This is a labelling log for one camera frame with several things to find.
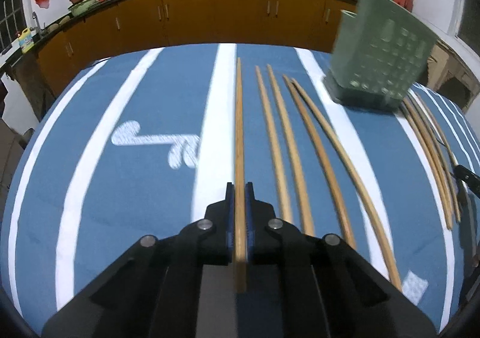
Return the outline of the cream wooden side table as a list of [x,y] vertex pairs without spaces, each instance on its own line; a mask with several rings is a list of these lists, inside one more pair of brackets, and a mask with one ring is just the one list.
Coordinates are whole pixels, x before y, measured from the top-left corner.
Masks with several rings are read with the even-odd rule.
[[427,59],[427,87],[466,112],[479,95],[479,80],[447,43],[436,41]]

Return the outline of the orange lower kitchen cabinets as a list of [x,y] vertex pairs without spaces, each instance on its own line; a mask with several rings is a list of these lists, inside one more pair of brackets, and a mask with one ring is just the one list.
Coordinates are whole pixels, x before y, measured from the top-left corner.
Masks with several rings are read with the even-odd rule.
[[235,42],[330,52],[356,0],[122,0],[61,28],[37,51],[59,95],[101,58],[164,46]]

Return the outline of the green perforated utensil holder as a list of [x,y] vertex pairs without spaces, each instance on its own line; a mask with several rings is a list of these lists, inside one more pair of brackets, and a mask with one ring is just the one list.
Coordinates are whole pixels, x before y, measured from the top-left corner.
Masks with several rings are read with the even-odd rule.
[[437,35],[392,0],[359,0],[342,10],[324,85],[344,106],[399,108],[424,71]]

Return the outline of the yellow detergent bottle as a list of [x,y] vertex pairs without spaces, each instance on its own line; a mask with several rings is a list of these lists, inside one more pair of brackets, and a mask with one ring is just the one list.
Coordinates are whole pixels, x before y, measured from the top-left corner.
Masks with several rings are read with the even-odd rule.
[[34,46],[32,30],[27,27],[18,35],[19,47],[23,54],[26,54]]

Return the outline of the wooden chopstick group two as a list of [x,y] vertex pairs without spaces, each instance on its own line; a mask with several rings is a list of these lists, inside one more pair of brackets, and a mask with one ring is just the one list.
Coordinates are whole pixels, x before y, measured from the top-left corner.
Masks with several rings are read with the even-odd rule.
[[426,143],[432,149],[432,157],[433,160],[437,163],[437,173],[440,176],[441,181],[444,184],[445,194],[450,198],[450,211],[451,214],[455,217],[457,223],[461,222],[461,211],[459,208],[458,200],[456,197],[456,189],[453,186],[453,181],[451,180],[452,177],[448,171],[448,165],[446,159],[443,156],[443,151],[439,146],[439,142],[436,139],[434,134],[434,129],[431,126],[426,114],[422,111],[422,108],[413,97],[412,94],[408,94],[408,99],[410,103],[413,105],[418,119],[421,121],[421,126],[425,129],[427,134]]

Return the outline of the wooden chopstick group one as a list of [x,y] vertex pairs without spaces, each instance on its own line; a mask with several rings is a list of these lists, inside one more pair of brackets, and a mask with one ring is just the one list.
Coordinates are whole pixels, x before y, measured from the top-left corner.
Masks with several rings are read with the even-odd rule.
[[425,125],[422,123],[422,119],[416,111],[414,105],[412,105],[408,100],[402,100],[401,110],[408,122],[411,124],[412,129],[414,130],[414,133],[419,139],[421,147],[425,152],[425,156],[434,176],[433,178],[439,190],[445,223],[447,229],[451,231],[453,228],[451,199],[448,195],[448,188],[444,176],[442,176],[440,173],[441,165],[438,157],[436,156],[436,151],[432,139],[430,138],[430,134],[427,132]]

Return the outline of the wooden chopstick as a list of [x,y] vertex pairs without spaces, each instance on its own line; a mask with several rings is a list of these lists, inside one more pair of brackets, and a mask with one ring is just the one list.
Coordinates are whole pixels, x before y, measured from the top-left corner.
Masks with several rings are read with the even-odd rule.
[[244,135],[241,59],[236,64],[235,154],[234,154],[234,255],[233,270],[237,293],[247,291],[247,214],[245,203]]
[[265,125],[268,133],[268,140],[270,144],[272,166],[275,175],[275,181],[277,186],[277,199],[279,208],[281,211],[281,217],[288,223],[294,222],[294,216],[290,204],[290,195],[287,187],[287,178],[285,174],[285,168],[281,155],[281,148],[278,139],[278,133],[276,130],[275,122],[273,119],[272,107],[265,88],[263,76],[259,66],[255,67],[256,79],[259,87],[259,96],[262,102],[264,111]]
[[338,218],[337,220],[342,230],[343,240],[345,240],[348,243],[348,245],[352,246],[353,249],[355,250],[356,240],[355,240],[354,232],[352,229],[351,221],[347,212],[345,202],[343,200],[341,189],[337,182],[335,172],[331,166],[329,157],[320,139],[320,135],[317,132],[317,129],[314,126],[312,119],[306,110],[305,105],[302,104],[299,94],[294,88],[294,85],[291,82],[291,79],[288,78],[286,75],[283,75],[282,78],[287,88],[289,89],[290,95],[294,100],[294,103],[298,109],[298,112],[300,113],[300,116],[304,122],[304,126],[306,127],[307,133],[316,151],[316,155],[318,157],[320,166],[322,167],[322,171],[325,175],[325,179],[329,187],[331,197],[333,198],[333,201],[334,201],[337,218]]
[[401,291],[402,283],[400,279],[400,273],[398,271],[396,261],[394,258],[393,249],[391,247],[390,242],[388,241],[386,232],[377,214],[374,203],[371,197],[369,196],[368,191],[363,181],[361,180],[360,175],[358,174],[358,171],[355,169],[355,166],[352,160],[350,159],[349,155],[347,154],[346,150],[343,148],[342,143],[337,138],[335,131],[333,130],[329,122],[326,120],[326,118],[323,116],[323,114],[320,112],[318,107],[314,104],[312,99],[308,96],[305,89],[298,83],[297,80],[291,79],[290,81],[292,82],[293,86],[295,86],[295,89],[299,92],[304,102],[308,105],[309,109],[315,115],[316,120],[320,123],[320,126],[324,130],[327,137],[329,137],[330,142],[334,146],[343,164],[345,165],[346,170],[349,173],[349,176],[352,178],[355,188],[360,195],[360,200],[363,202],[364,208],[370,219],[371,225],[373,226],[375,236],[377,237],[377,241],[379,243],[379,246],[385,261],[385,265],[389,273],[390,281],[397,289]]
[[296,145],[295,135],[291,126],[290,117],[286,108],[284,98],[281,94],[281,89],[275,78],[274,72],[270,64],[267,65],[270,84],[272,92],[275,97],[275,102],[281,119],[283,133],[286,139],[286,146],[289,153],[290,167],[293,172],[293,179],[295,182],[295,192],[297,196],[299,214],[301,218],[302,230],[309,236],[315,235],[315,228],[312,218],[312,210],[308,197],[307,184],[304,178],[304,172],[299,156],[298,146]]

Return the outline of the blue white striped tablecloth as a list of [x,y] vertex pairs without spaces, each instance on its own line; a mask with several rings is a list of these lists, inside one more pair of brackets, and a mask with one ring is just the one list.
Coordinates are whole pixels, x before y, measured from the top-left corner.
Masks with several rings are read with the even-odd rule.
[[437,329],[457,312],[479,251],[479,200],[448,229],[422,146],[399,112],[343,107],[326,91],[329,54],[206,44],[109,58],[81,72],[35,131],[1,223],[1,283],[35,332],[134,241],[173,236],[233,180],[235,81],[243,89],[245,172],[278,200],[260,91],[300,83],[361,176],[403,291]]

